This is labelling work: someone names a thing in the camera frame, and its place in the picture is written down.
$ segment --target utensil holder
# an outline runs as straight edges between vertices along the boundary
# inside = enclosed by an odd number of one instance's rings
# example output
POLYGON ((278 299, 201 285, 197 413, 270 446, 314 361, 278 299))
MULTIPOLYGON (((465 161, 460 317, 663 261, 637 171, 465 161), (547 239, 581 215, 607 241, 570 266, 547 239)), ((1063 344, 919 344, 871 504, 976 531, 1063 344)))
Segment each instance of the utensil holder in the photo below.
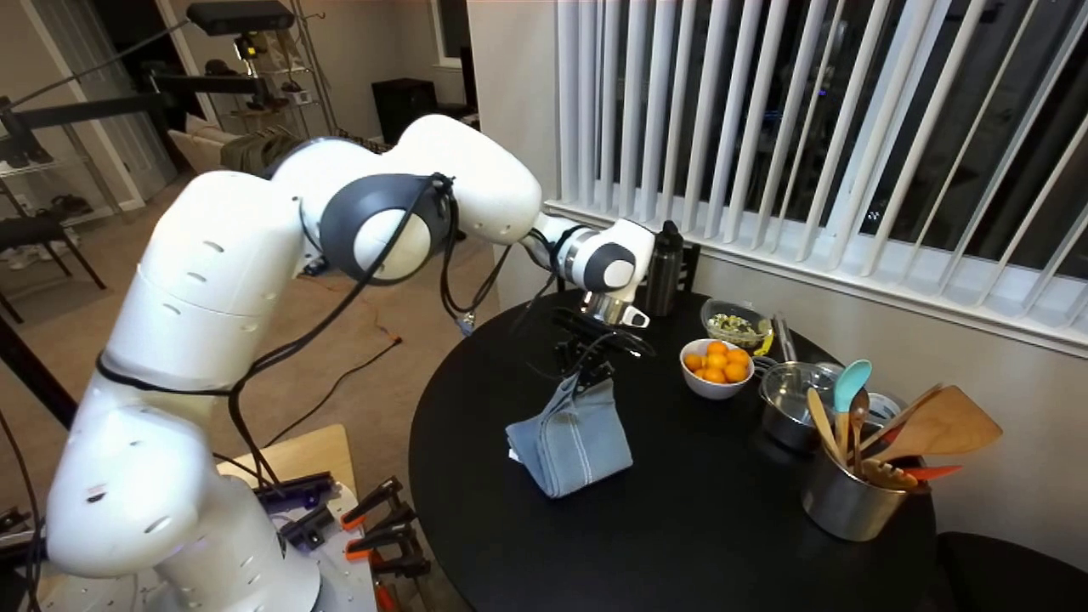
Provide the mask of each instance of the utensil holder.
POLYGON ((862 484, 826 452, 811 462, 801 490, 810 520, 839 542, 874 542, 903 499, 908 490, 862 484))

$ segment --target black round table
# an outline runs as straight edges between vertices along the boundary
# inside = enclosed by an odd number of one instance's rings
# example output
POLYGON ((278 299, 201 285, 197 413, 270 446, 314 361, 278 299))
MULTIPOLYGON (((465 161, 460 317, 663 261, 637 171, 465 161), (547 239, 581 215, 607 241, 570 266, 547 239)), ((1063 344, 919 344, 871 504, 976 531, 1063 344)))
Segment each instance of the black round table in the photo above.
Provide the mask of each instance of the black round table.
MULTIPOLYGON (((871 546, 824 535, 799 507, 810 458, 758 433, 758 380, 731 401, 684 387, 675 352, 699 338, 690 297, 619 356, 616 406, 637 467, 547 499, 505 458, 503 429, 544 407, 556 344, 547 297, 462 339, 410 424, 410 498, 448 581, 482 612, 570 610, 919 610, 936 572, 936 515, 911 498, 871 546)), ((826 361, 797 335, 801 361, 826 361)))

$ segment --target bottle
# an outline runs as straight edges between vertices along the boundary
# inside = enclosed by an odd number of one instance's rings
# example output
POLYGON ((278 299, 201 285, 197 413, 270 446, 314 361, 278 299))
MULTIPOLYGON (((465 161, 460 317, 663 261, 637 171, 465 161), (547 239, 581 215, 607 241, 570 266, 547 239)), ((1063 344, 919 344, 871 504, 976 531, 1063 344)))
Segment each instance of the bottle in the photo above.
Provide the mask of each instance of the bottle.
POLYGON ((684 270, 684 239, 674 220, 665 220, 653 239, 653 256, 645 270, 645 299, 644 309, 648 317, 669 317, 679 292, 679 270, 684 270))

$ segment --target blue cloth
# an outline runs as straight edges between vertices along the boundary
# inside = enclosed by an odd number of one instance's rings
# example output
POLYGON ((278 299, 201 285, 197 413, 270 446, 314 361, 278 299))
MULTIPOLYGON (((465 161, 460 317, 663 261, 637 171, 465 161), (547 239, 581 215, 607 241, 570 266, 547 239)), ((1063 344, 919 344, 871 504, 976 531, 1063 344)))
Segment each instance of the blue cloth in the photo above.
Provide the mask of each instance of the blue cloth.
POLYGON ((544 413, 505 424, 505 444, 551 499, 633 467, 612 378, 594 387, 564 378, 544 413))

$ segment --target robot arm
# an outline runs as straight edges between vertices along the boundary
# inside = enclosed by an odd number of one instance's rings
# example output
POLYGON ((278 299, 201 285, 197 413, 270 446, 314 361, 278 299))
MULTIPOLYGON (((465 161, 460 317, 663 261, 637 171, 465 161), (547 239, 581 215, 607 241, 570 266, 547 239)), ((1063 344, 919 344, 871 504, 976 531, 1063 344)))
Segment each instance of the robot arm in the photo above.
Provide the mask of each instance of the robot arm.
POLYGON ((164 581, 201 610, 314 610, 316 564, 284 550, 255 498, 213 474, 208 429, 250 373, 304 253, 398 284, 453 231, 497 244, 554 241, 564 278, 622 322, 653 235, 542 215, 537 182, 453 121, 417 121, 390 155, 316 141, 272 182, 213 171, 160 219, 100 373, 78 406, 50 498, 49 559, 71 575, 164 581))

